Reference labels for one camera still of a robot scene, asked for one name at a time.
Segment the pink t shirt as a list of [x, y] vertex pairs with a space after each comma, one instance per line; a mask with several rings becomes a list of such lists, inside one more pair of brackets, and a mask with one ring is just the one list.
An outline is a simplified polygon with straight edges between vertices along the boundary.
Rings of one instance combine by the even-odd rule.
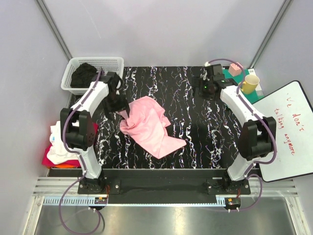
[[144, 150], [157, 159], [186, 146], [186, 141], [168, 135], [169, 119], [165, 110], [153, 98], [144, 96], [129, 104], [130, 113], [120, 111], [120, 131], [129, 135]]

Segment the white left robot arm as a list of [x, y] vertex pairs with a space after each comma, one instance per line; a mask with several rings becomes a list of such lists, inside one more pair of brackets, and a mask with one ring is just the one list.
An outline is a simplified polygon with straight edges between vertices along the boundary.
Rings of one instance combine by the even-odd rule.
[[92, 116], [99, 105], [103, 106], [105, 117], [112, 113], [130, 114], [126, 96], [120, 93], [122, 78], [115, 72], [99, 73], [93, 78], [88, 90], [71, 108], [60, 112], [61, 140], [67, 153], [76, 154], [82, 169], [79, 186], [100, 194], [108, 190], [105, 176], [97, 160], [94, 143], [96, 132]]

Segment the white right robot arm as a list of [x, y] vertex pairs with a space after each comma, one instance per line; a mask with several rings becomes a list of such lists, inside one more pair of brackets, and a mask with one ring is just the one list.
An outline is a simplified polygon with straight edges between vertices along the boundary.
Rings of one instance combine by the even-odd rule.
[[277, 155], [276, 120], [266, 117], [246, 99], [234, 79], [227, 79], [223, 67], [214, 61], [204, 64], [205, 73], [192, 79], [193, 94], [207, 100], [220, 100], [238, 119], [242, 131], [238, 156], [225, 171], [219, 190], [237, 193], [248, 180], [248, 174], [257, 164], [271, 164]]

